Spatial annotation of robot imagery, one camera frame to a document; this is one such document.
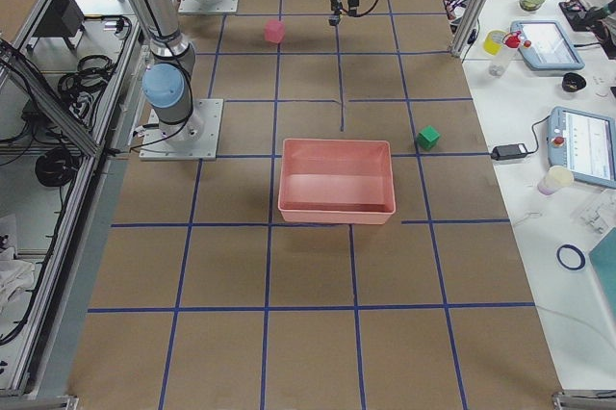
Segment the yellow push button switch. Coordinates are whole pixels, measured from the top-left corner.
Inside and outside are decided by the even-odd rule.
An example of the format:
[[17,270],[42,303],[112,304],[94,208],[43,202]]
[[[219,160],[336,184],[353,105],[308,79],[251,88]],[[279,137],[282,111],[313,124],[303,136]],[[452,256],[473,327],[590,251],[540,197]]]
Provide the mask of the yellow push button switch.
[[338,15],[330,15],[328,17],[328,23],[332,27],[337,27],[340,23],[340,17]]

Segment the pink cube centre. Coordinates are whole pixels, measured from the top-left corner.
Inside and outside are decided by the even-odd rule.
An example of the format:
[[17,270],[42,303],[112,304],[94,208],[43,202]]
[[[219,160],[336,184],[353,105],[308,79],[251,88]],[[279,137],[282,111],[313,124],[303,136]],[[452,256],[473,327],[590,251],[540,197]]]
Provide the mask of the pink cube centre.
[[280,44],[286,33],[285,24],[276,19],[269,20],[264,27],[264,39],[267,42]]

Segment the yellow tape roll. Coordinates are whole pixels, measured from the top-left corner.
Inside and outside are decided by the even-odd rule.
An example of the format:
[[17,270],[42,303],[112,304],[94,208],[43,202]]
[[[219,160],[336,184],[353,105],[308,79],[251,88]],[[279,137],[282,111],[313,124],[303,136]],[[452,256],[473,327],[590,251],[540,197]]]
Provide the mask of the yellow tape roll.
[[496,56],[501,49],[506,32],[503,30],[489,31],[483,41],[482,48],[489,55]]

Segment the green cube near bin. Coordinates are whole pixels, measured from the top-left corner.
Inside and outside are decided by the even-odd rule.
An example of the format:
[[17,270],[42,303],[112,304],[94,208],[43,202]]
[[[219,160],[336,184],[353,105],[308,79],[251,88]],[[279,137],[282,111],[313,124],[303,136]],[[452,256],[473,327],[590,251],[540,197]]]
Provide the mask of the green cube near bin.
[[416,137],[417,145],[424,150],[431,150],[441,138],[441,133],[431,125],[420,130]]

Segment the clear squeeze bottle red cap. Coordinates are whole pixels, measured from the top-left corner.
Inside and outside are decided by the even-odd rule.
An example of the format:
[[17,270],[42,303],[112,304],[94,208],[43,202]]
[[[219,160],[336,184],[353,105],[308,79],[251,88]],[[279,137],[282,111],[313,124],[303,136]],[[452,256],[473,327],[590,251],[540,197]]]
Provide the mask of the clear squeeze bottle red cap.
[[510,32],[503,37],[500,49],[488,67],[488,72],[490,75],[501,77],[504,74],[514,56],[518,52],[522,41],[523,37],[521,31]]

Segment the pink plastic bin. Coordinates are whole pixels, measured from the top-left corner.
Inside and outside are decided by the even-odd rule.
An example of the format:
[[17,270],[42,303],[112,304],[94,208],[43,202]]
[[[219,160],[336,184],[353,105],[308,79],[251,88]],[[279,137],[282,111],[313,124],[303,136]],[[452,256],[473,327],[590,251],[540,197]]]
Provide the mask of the pink plastic bin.
[[385,223],[397,210],[390,144],[284,140],[278,210],[287,222]]

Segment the teach pendant far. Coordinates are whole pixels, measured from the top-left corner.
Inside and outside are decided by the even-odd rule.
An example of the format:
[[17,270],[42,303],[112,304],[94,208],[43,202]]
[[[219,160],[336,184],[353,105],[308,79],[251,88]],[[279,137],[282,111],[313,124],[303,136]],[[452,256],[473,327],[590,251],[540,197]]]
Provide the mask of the teach pendant far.
[[526,65],[533,71],[574,71],[584,68],[584,61],[558,21],[516,20],[511,32],[520,32],[530,42],[520,48]]

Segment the teach pendant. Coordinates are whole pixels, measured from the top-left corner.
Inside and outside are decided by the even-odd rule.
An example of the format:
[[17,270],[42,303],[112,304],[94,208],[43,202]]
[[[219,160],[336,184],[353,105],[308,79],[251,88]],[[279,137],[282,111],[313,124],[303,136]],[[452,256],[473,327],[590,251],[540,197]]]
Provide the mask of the teach pendant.
[[615,188],[615,120],[566,107],[548,117],[548,161],[568,168],[577,181]]
[[526,65],[533,71],[574,71],[584,68],[584,61],[558,21],[516,20],[511,32],[520,32],[530,42],[520,48]]

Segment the black power adapter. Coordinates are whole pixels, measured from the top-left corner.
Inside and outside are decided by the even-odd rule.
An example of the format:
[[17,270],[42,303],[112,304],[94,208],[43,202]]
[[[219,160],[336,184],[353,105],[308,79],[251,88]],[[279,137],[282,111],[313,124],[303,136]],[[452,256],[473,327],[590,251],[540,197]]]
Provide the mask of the black power adapter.
[[496,145],[490,152],[490,157],[495,161],[508,161],[523,159],[529,154],[523,143],[511,143]]

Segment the black small bowl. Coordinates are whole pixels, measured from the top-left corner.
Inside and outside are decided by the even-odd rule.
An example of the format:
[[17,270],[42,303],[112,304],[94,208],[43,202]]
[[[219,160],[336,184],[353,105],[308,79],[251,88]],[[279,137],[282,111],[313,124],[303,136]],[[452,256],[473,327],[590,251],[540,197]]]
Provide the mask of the black small bowl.
[[575,72],[567,72],[561,80],[561,88],[568,93],[574,93],[583,90],[587,83],[585,78]]

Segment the white plastic cup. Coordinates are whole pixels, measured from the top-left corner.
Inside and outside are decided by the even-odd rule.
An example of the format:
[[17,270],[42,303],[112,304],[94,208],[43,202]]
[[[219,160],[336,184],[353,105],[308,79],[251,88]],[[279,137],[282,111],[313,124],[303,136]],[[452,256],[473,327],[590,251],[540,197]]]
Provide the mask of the white plastic cup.
[[538,183],[537,190],[543,195],[551,195],[571,186],[574,181],[574,174],[568,168],[552,166]]

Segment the teach pendant near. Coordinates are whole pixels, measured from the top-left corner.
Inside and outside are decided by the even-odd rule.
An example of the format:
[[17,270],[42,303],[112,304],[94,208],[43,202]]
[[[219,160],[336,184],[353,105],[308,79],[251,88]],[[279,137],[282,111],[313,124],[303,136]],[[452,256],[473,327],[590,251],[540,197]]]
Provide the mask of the teach pendant near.
[[615,188],[615,120],[566,107],[548,117],[548,161],[568,168],[577,181]]

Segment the teal board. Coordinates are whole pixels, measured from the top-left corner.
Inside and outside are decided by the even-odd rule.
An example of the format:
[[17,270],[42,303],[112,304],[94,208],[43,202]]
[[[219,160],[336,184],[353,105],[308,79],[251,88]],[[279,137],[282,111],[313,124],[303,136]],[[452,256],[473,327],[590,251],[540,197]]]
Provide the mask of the teal board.
[[590,261],[601,286],[606,303],[615,315],[615,229],[608,231],[590,251]]

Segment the white cloth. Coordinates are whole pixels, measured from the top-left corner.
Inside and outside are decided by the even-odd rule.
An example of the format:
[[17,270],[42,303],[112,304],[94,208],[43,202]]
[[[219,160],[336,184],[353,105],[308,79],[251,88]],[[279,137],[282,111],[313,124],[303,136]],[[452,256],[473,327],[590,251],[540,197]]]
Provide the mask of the white cloth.
[[17,258],[16,216],[1,217],[1,310],[34,287],[35,265]]

